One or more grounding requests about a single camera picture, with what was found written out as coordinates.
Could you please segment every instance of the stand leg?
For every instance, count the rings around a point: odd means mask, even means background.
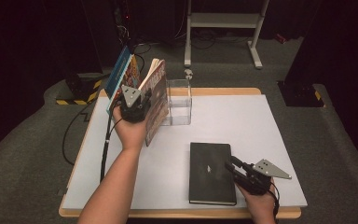
[[[185,67],[190,67],[190,65],[191,65],[191,0],[188,0]]]
[[[249,50],[251,51],[252,58],[255,63],[255,68],[262,69],[263,65],[258,57],[257,50],[255,45],[257,44],[258,36],[260,35],[261,27],[263,26],[264,18],[266,17],[267,7],[269,6],[269,0],[264,0],[263,6],[261,8],[260,16],[258,17],[257,25],[255,27],[255,34],[252,41],[248,41]]]

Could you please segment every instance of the metal bracket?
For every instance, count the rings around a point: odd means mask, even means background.
[[[139,96],[142,94],[140,90],[124,85],[121,86],[121,89],[123,91],[127,107],[132,107],[132,105],[136,102],[136,100],[138,100]]]
[[[289,174],[287,174],[285,171],[281,170],[268,160],[261,160],[253,166],[253,169],[263,175],[274,176],[284,179],[292,179]]]
[[[185,73],[186,73],[186,79],[190,80],[193,77],[193,71],[191,71],[190,69],[185,69]]]

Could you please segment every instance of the book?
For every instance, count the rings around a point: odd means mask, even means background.
[[[190,203],[235,205],[234,177],[226,169],[230,144],[190,143]]]
[[[150,97],[151,106],[147,112],[149,116],[146,123],[145,142],[147,146],[150,145],[158,127],[165,120],[169,112],[164,60],[153,59],[145,79],[138,88],[142,92],[142,100],[149,89],[152,91],[152,96]]]
[[[127,46],[123,48],[118,56],[117,62],[106,82],[105,91],[109,97],[106,108],[108,114],[112,113],[112,106],[121,94],[121,85],[138,88],[140,85],[140,71],[135,55],[130,53]]]

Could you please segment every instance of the closed book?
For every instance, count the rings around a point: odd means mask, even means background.
[[[190,203],[235,205],[235,184],[226,169],[230,144],[190,143]]]

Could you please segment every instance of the colorful book cover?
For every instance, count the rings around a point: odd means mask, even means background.
[[[167,117],[169,111],[167,95],[167,77],[165,72],[165,61],[154,59],[148,75],[142,82],[139,90],[142,97],[151,89],[151,106],[148,112],[149,120],[146,124],[146,145],[149,146],[155,136],[161,122]]]
[[[114,101],[117,100],[121,94],[121,85],[126,85],[133,88],[138,88],[140,83],[140,71],[135,55],[130,54],[130,51],[125,47],[120,54],[115,68],[109,77],[105,91],[109,97],[109,104],[106,112],[110,114]]]

